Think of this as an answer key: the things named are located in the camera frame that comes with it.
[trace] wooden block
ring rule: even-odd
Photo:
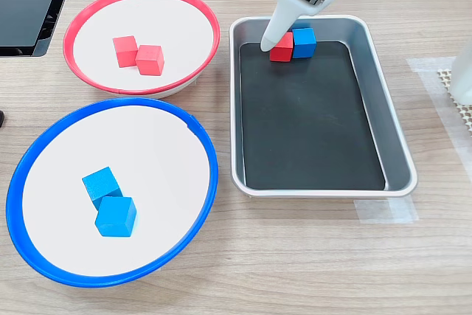
[[[123,196],[109,167],[84,177],[82,182],[86,186],[87,193],[97,210],[106,195]]]
[[[115,52],[117,53],[118,66],[125,68],[136,65],[138,45],[134,36],[116,37],[113,39]]]
[[[136,65],[141,75],[161,75],[164,68],[164,55],[160,46],[139,46]]]
[[[131,197],[103,197],[95,226],[102,236],[130,237],[136,219]]]
[[[311,27],[294,29],[294,56],[293,58],[311,58],[315,54],[316,37]]]
[[[280,42],[271,50],[270,59],[272,62],[290,62],[294,51],[294,34],[287,32]]]

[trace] table surface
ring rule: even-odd
[[[0,58],[0,314],[471,314],[472,186],[407,58],[454,56],[472,0],[337,0],[324,13],[364,19],[417,165],[414,224],[360,224],[352,201],[260,200],[229,175],[228,28],[274,0],[204,0],[222,29],[215,59],[166,101],[197,116],[218,151],[215,205],[162,270],[106,289],[61,285],[16,252],[4,204],[22,154],[47,127],[113,97],[78,80],[62,55],[68,24],[94,0],[66,0],[42,58]]]

